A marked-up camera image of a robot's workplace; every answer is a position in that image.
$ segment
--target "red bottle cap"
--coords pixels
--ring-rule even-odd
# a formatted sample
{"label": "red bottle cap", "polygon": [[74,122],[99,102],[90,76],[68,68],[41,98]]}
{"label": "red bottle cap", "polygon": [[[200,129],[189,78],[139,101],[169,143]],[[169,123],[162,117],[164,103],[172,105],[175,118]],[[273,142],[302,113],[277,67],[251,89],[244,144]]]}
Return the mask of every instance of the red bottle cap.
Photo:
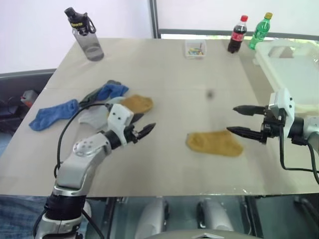
{"label": "red bottle cap", "polygon": [[247,19],[248,19],[247,15],[242,15],[240,18],[241,21],[247,21]]}

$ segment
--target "table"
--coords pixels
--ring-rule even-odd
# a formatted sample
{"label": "table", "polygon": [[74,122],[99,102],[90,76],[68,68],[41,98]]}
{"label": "table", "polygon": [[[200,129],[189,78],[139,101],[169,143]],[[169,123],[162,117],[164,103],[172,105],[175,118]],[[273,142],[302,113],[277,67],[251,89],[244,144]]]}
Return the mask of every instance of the table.
{"label": "table", "polygon": [[[89,62],[74,44],[48,81],[0,158],[0,194],[49,195],[54,184],[58,137],[66,124],[60,120],[42,132],[28,124],[38,109],[81,100],[108,80],[127,85],[127,96],[151,97],[154,108],[136,124],[156,122],[138,144],[115,150],[97,170],[89,196],[273,195],[319,192],[313,175],[285,171],[279,163],[279,142],[267,145],[235,136],[242,155],[228,158],[191,151],[186,136],[195,131],[246,126],[259,130],[261,116],[247,117],[232,110],[237,105],[266,105],[272,88],[254,52],[242,44],[239,54],[226,51],[227,41],[208,40],[203,60],[183,56],[182,40],[101,39],[106,57]],[[207,91],[214,98],[207,98]],[[88,125],[71,124],[65,134],[61,159],[73,143],[94,134]],[[306,147],[285,142],[287,167],[311,168]]]}

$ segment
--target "green plastic bottle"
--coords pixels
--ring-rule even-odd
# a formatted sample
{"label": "green plastic bottle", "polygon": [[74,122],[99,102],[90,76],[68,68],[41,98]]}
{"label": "green plastic bottle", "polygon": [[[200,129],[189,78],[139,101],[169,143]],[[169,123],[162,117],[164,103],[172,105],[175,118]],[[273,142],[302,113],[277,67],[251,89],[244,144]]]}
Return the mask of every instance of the green plastic bottle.
{"label": "green plastic bottle", "polygon": [[270,29],[270,19],[272,16],[273,16],[273,14],[271,12],[268,12],[265,14],[264,20],[262,20],[261,22],[258,23],[256,30],[255,30],[255,33],[253,35],[253,38],[251,39],[251,41],[249,43],[249,47],[251,49],[255,50],[256,44],[258,42],[262,42],[265,39],[265,37]]}

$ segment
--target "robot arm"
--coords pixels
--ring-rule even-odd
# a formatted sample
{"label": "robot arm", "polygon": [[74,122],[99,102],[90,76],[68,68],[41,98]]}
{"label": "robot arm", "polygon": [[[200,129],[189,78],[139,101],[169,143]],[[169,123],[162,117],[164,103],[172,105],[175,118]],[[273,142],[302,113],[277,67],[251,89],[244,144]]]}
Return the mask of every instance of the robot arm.
{"label": "robot arm", "polygon": [[[319,184],[314,150],[319,154],[319,117],[307,116],[304,119],[295,117],[295,103],[287,89],[272,93],[269,105],[238,106],[235,111],[242,115],[264,115],[260,132],[245,127],[228,127],[227,129],[241,137],[257,140],[266,144],[267,138],[279,137],[280,162],[286,170],[313,172]],[[293,144],[307,145],[310,149],[312,170],[303,168],[286,168],[284,165],[284,138],[290,138]]]}
{"label": "robot arm", "polygon": [[129,109],[114,104],[108,118],[109,131],[99,132],[74,144],[73,152],[61,164],[38,224],[36,239],[52,236],[59,239],[81,238],[77,230],[96,168],[113,149],[131,141],[138,142],[155,126],[155,123],[149,124],[136,132],[131,124],[132,119],[133,113]]}

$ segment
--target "white plastic tray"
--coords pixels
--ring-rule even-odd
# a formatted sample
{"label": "white plastic tray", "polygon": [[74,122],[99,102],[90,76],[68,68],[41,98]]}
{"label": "white plastic tray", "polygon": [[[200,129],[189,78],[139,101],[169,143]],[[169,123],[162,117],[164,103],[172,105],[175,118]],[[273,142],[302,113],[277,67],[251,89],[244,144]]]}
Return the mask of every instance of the white plastic tray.
{"label": "white plastic tray", "polygon": [[[194,49],[199,49],[200,54],[192,54]],[[203,59],[207,54],[207,45],[205,40],[185,40],[185,57],[187,59]]]}
{"label": "white plastic tray", "polygon": [[[293,53],[290,58],[282,58],[287,47]],[[274,91],[288,88],[297,114],[319,115],[318,47],[283,39],[260,42],[255,57]]]}

